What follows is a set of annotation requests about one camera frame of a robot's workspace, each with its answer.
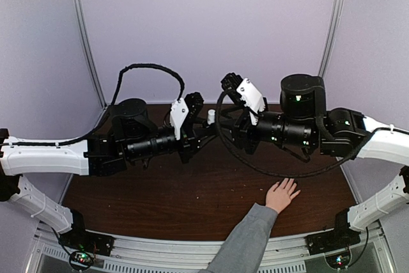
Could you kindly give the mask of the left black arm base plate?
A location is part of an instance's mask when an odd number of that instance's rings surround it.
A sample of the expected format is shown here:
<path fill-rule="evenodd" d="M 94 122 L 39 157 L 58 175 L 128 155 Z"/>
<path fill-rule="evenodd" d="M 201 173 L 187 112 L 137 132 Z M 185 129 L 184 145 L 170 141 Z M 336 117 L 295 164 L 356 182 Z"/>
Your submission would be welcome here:
<path fill-rule="evenodd" d="M 88 231 L 73 235 L 65 233 L 59 238 L 64 246 L 101 256 L 110 256 L 114 245 L 114 237 Z"/>

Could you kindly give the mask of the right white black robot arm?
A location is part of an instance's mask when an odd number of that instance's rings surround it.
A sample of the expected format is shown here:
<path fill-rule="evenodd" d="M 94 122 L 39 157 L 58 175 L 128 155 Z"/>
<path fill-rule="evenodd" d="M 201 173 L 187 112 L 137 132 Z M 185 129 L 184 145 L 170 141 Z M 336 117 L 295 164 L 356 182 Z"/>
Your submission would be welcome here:
<path fill-rule="evenodd" d="M 381 191 L 361 204 L 336 215 L 328 243 L 339 249 L 373 221 L 408 201 L 408 132 L 380 123 L 346 108 L 326 108 L 324 81 L 319 76 L 293 74 L 281 81 L 279 112 L 269 111 L 266 98 L 253 83 L 229 73 L 222 82 L 222 97 L 229 97 L 238 118 L 218 107 L 215 115 L 219 134 L 228 151 L 240 162 L 253 154 L 260 142 L 269 142 L 285 152 L 300 149 L 296 158 L 308 162 L 319 151 L 337 157 L 340 163 L 356 158 L 380 159 L 401 165 L 401 171 Z"/>

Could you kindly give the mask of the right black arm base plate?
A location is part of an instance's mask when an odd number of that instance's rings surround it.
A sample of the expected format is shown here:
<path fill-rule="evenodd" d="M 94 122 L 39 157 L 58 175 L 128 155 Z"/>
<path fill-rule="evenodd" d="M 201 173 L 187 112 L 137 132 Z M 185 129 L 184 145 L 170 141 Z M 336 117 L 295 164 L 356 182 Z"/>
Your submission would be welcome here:
<path fill-rule="evenodd" d="M 327 253 L 360 243 L 360 233 L 353 230 L 331 230 L 306 236 L 310 255 Z"/>

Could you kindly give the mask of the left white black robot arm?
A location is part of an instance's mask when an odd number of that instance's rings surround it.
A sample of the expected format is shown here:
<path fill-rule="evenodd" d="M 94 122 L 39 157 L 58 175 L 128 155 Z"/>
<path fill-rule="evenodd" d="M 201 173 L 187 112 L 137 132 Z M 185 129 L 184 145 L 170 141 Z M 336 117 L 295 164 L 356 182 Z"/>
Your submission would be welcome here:
<path fill-rule="evenodd" d="M 130 98 L 108 107 L 98 126 L 73 140 L 23 140 L 1 130 L 1 201 L 16 203 L 31 217 L 48 224 L 78 250 L 92 243 L 82 214 L 62 207 L 35 188 L 27 173 L 70 173 L 79 176 L 111 176 L 141 161 L 177 152 L 188 162 L 209 136 L 215 135 L 215 110 L 206 118 L 198 114 L 203 99 L 198 93 L 172 103 L 168 125 L 161 127 L 148 117 L 146 102 Z"/>

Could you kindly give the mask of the person's bare hand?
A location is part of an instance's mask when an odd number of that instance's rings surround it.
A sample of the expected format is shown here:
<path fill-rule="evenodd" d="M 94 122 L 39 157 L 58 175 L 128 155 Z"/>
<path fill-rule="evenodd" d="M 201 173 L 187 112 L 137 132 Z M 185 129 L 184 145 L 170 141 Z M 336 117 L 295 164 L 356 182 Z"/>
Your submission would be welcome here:
<path fill-rule="evenodd" d="M 278 214 L 281 213 L 300 194 L 300 190 L 296 188 L 297 183 L 294 178 L 285 178 L 281 182 L 276 182 L 266 194 L 265 206 Z"/>

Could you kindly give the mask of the white cap with black brush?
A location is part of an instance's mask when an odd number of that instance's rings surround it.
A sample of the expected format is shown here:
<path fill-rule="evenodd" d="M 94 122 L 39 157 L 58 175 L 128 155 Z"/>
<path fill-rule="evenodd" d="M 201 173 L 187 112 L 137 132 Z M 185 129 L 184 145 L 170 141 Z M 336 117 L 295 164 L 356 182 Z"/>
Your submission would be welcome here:
<path fill-rule="evenodd" d="M 207 112 L 207 124 L 211 125 L 215 123 L 216 111 L 214 109 L 209 109 Z"/>

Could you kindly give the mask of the grey sleeved forearm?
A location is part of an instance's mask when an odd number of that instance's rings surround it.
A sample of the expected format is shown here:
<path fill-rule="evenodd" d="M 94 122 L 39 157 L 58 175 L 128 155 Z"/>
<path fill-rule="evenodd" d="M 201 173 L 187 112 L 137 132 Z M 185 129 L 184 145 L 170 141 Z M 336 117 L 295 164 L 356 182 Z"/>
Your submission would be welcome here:
<path fill-rule="evenodd" d="M 257 272 L 278 213 L 253 204 L 201 272 Z"/>

